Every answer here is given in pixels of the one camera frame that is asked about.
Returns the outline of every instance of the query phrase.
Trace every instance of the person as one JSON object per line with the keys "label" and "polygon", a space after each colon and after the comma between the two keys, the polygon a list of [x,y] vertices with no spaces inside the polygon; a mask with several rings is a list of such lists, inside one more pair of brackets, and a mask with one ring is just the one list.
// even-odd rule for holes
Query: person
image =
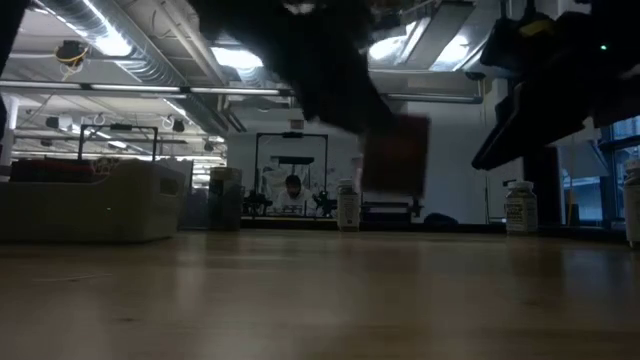
{"label": "person", "polygon": [[284,183],[286,189],[278,194],[274,203],[276,211],[281,213],[294,212],[301,215],[306,209],[306,214],[313,214],[314,211],[311,209],[313,207],[315,210],[313,193],[302,186],[300,178],[296,175],[289,175]]}

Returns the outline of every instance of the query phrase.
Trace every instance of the wooden table surface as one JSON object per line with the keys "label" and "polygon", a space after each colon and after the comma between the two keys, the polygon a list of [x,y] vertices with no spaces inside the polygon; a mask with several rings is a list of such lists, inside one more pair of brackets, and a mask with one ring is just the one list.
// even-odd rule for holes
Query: wooden table surface
{"label": "wooden table surface", "polygon": [[0,357],[640,359],[640,259],[487,235],[0,246]]}

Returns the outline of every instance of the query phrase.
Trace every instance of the white plastic container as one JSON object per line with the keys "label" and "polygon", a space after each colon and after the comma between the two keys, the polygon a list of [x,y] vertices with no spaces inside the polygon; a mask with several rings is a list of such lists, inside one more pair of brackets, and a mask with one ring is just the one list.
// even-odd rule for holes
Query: white plastic container
{"label": "white plastic container", "polygon": [[509,183],[505,212],[508,234],[531,234],[538,231],[538,199],[533,193],[532,182]]}
{"label": "white plastic container", "polygon": [[640,160],[626,162],[627,178],[624,181],[624,218],[627,241],[634,247],[640,243]]}
{"label": "white plastic container", "polygon": [[338,185],[338,228],[340,231],[360,230],[360,195],[353,180],[340,180]]}

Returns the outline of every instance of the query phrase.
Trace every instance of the ductwork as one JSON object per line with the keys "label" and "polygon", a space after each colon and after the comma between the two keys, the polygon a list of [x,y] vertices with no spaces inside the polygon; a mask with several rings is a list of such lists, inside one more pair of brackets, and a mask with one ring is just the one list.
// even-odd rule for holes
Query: ductwork
{"label": "ductwork", "polygon": [[[37,0],[105,55],[130,55],[136,61],[118,62],[123,70],[144,84],[187,86],[185,78],[171,65],[147,35],[113,0]],[[208,134],[225,135],[228,125],[198,95],[185,99],[166,99],[178,110],[184,109]]]}

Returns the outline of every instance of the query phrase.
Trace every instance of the desk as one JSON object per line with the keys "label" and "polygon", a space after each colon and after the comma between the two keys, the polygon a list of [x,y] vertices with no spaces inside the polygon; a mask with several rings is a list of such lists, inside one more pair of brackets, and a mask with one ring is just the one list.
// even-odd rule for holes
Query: desk
{"label": "desk", "polygon": [[244,230],[0,246],[23,359],[639,359],[640,254],[503,235]]}

